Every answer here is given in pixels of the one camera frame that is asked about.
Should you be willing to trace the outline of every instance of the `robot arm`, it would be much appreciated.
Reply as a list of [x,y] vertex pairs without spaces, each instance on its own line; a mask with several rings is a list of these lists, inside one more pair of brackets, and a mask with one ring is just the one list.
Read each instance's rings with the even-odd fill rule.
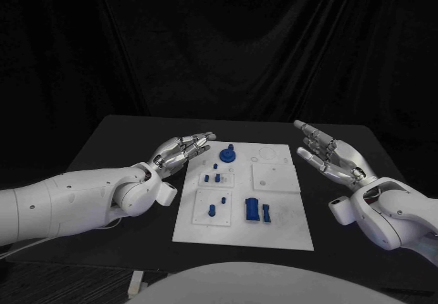
[[345,142],[298,120],[294,125],[304,132],[304,143],[314,152],[298,148],[298,155],[331,181],[353,191],[350,198],[343,196],[328,203],[338,223],[356,222],[383,249],[409,248],[438,266],[438,200],[397,180],[377,178]]
[[209,150],[211,140],[211,132],[174,137],[161,144],[148,163],[69,172],[0,191],[0,246],[82,233],[121,217],[142,214],[154,201],[168,206],[177,190],[161,179]]

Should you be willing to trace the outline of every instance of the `cable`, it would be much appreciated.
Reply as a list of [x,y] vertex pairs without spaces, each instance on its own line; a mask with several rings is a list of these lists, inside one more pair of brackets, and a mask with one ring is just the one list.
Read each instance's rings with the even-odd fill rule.
[[20,250],[31,247],[33,245],[41,244],[43,242],[49,241],[50,239],[56,239],[56,237],[47,237],[46,239],[40,239],[39,241],[36,241],[31,244],[20,247],[17,249],[14,249],[13,251],[0,254],[0,260],[3,260],[5,257],[8,257],[10,255],[13,255],[14,253],[17,253]]
[[96,229],[96,230],[103,230],[103,229],[111,229],[111,228],[113,228],[113,227],[121,223],[121,219],[122,219],[122,218],[118,218],[118,221],[116,221],[115,225],[112,225],[112,226],[109,226],[109,227],[95,228],[95,229]]

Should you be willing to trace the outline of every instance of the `white board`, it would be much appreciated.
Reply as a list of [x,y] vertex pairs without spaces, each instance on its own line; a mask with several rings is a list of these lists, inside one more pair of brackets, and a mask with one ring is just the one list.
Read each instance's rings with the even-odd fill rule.
[[[230,143],[236,158],[224,163],[219,152]],[[217,141],[209,145],[210,150],[188,161],[173,241],[312,250],[289,147]],[[259,221],[245,218],[246,198],[258,199]],[[207,214],[211,204],[213,217]],[[262,204],[269,205],[271,223],[262,220]]]

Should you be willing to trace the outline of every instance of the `black table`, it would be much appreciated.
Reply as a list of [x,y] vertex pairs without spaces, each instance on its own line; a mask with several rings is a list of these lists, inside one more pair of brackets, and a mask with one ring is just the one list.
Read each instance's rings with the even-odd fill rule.
[[[314,126],[357,148],[380,177],[405,181],[369,128],[358,125]],[[8,261],[162,272],[178,272],[217,262],[260,262],[321,272],[371,288],[435,291],[438,270],[422,256],[406,249],[384,251],[369,241],[356,223],[341,226],[335,222],[327,203],[338,196],[350,195],[350,191],[330,182],[295,155],[304,135],[291,123],[108,116],[67,171],[129,167],[148,161],[168,138],[206,131],[216,133],[219,141],[288,144],[314,251],[174,243],[184,168],[165,179],[178,190],[170,207],[155,203],[141,216],[124,218],[115,228],[50,240],[11,255]]]

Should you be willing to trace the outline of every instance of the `black backdrop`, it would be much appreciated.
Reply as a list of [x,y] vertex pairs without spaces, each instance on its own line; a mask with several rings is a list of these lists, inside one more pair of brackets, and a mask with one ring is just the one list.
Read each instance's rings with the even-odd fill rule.
[[59,173],[101,119],[126,114],[363,124],[438,196],[433,6],[1,1],[0,187]]

